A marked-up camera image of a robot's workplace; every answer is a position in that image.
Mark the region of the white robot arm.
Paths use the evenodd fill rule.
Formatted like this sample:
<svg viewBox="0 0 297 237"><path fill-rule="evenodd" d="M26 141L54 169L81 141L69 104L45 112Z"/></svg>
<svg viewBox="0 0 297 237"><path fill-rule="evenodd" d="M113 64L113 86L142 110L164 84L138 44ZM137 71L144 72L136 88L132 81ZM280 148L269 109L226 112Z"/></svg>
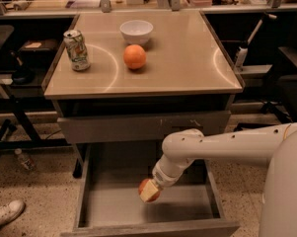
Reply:
<svg viewBox="0 0 297 237"><path fill-rule="evenodd" d="M259 237L297 237L297 122L205 136L197 129L168 135L152 177L141 182L145 202L172 186L198 159L217 159L263 165Z"/></svg>

